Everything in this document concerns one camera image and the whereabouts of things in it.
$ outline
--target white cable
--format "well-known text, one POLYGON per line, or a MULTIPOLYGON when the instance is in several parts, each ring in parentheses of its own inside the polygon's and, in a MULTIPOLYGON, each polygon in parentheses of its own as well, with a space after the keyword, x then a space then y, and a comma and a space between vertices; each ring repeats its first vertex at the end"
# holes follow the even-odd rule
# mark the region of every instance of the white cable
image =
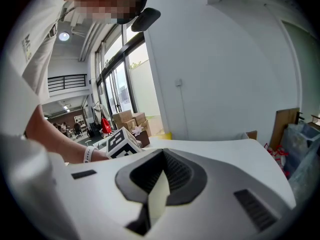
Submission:
POLYGON ((181 95, 181 101, 182 101, 182 109, 183 109, 183 116, 184 116, 184 121, 185 121, 186 137, 189 140, 189 130, 188 130, 188 124, 187 124, 187 117, 186 117, 186 109, 185 109, 184 98, 182 96, 181 86, 178 86, 178 87, 180 89, 180 95, 181 95))

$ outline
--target wall outlet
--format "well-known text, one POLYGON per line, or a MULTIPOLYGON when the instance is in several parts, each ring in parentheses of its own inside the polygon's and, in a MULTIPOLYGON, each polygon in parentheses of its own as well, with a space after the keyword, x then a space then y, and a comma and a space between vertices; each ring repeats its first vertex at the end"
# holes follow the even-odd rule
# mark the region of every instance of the wall outlet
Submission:
POLYGON ((176 79, 176 80, 174 81, 174 84, 175 84, 176 87, 182 86, 182 79, 181 79, 181 78, 176 79))

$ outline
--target person's hand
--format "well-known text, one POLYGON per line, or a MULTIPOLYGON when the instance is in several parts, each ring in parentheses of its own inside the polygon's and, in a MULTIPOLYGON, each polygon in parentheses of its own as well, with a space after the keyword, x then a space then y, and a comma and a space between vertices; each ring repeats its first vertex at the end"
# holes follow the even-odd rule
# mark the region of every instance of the person's hand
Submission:
POLYGON ((91 156, 91 162, 97 162, 102 160, 108 160, 106 153, 101 152, 99 150, 94 150, 91 156))

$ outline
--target black vent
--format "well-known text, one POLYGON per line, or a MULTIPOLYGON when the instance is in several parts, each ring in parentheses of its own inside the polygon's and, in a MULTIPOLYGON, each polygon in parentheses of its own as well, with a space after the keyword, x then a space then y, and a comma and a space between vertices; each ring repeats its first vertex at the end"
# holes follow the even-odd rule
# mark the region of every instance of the black vent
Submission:
POLYGON ((277 219, 260 203, 247 189, 234 193, 254 225, 263 231, 270 227, 277 219))
POLYGON ((169 149, 158 149, 121 168, 115 184, 127 200, 147 204, 162 171, 170 189, 167 206, 192 202, 207 184, 207 174, 200 165, 169 149))
POLYGON ((93 174, 96 174, 97 172, 95 170, 85 170, 85 171, 81 171, 81 172, 76 172, 76 173, 72 173, 71 176, 77 180, 77 179, 81 179, 93 174))
POLYGON ((155 156, 130 173, 130 179, 150 194, 163 170, 163 157, 155 156))
POLYGON ((190 181, 191 169, 173 156, 164 153, 164 173, 169 183, 170 192, 180 189, 190 181))
POLYGON ((165 153, 149 159, 134 169, 130 179, 150 194, 162 171, 167 177, 171 193, 188 183, 192 176, 192 171, 186 164, 165 153))

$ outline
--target yellow object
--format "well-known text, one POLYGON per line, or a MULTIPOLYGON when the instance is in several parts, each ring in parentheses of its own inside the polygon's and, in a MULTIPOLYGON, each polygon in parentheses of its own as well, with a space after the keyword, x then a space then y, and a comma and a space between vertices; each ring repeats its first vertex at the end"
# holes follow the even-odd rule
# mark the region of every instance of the yellow object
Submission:
POLYGON ((165 133, 165 134, 159 134, 159 135, 152 135, 150 138, 158 138, 160 140, 172 140, 172 133, 165 133))

